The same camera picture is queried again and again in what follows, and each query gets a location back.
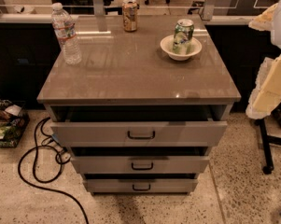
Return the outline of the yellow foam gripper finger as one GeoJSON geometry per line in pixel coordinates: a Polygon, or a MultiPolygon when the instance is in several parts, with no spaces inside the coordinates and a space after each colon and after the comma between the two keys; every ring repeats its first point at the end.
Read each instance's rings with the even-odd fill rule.
{"type": "Polygon", "coordinates": [[[271,31],[273,28],[274,12],[277,8],[277,3],[268,7],[261,14],[252,19],[248,27],[257,31],[271,31]]]}
{"type": "Polygon", "coordinates": [[[251,92],[246,114],[251,119],[263,119],[281,103],[281,56],[265,58],[260,65],[256,87],[251,92]]]}

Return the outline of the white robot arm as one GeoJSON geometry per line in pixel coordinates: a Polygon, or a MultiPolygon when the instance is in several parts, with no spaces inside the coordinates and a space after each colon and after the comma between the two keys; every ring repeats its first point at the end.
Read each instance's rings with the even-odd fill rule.
{"type": "MultiPolygon", "coordinates": [[[[271,33],[271,43],[281,49],[281,0],[255,17],[250,28],[271,33]]],[[[263,119],[281,103],[281,54],[266,57],[260,65],[255,88],[248,99],[246,114],[251,119],[263,119]]]]}

